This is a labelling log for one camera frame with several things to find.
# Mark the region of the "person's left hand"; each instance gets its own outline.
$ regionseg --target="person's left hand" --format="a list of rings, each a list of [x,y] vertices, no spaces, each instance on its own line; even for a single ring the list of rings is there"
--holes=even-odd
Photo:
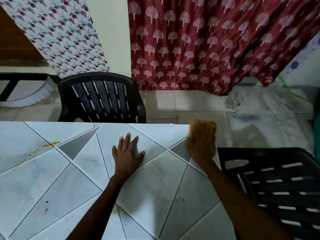
[[[112,156],[115,162],[114,175],[119,176],[124,181],[137,170],[146,154],[145,151],[142,151],[138,156],[134,156],[134,149],[138,142],[138,136],[131,142],[130,136],[130,133],[127,133],[124,140],[123,137],[120,137],[118,149],[115,145],[112,146]]]

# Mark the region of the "white marble-patterned table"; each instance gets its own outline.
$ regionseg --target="white marble-patterned table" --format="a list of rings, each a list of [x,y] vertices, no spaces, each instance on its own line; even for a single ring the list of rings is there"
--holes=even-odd
[[[188,125],[0,122],[0,239],[63,240],[114,174],[130,132],[146,156],[123,186],[103,239],[235,239]]]

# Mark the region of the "maroon curtain with tree print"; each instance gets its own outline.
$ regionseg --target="maroon curtain with tree print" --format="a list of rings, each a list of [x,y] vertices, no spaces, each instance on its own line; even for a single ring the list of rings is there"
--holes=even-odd
[[[141,90],[227,94],[264,85],[320,30],[319,0],[128,0],[132,79]]]

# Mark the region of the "chair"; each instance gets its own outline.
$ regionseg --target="chair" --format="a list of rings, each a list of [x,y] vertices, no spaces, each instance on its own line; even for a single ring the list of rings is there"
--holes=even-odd
[[[297,239],[320,239],[320,166],[301,148],[218,148],[222,172]],[[242,167],[225,163],[246,159]]]
[[[58,84],[61,114],[58,121],[146,123],[146,111],[134,81],[111,72],[69,76]]]

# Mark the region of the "floral curtain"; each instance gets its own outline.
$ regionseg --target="floral curtain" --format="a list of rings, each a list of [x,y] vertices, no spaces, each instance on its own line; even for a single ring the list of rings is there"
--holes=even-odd
[[[0,0],[61,78],[109,71],[85,0]]]
[[[128,11],[141,90],[267,86],[320,30],[319,0],[128,0]]]

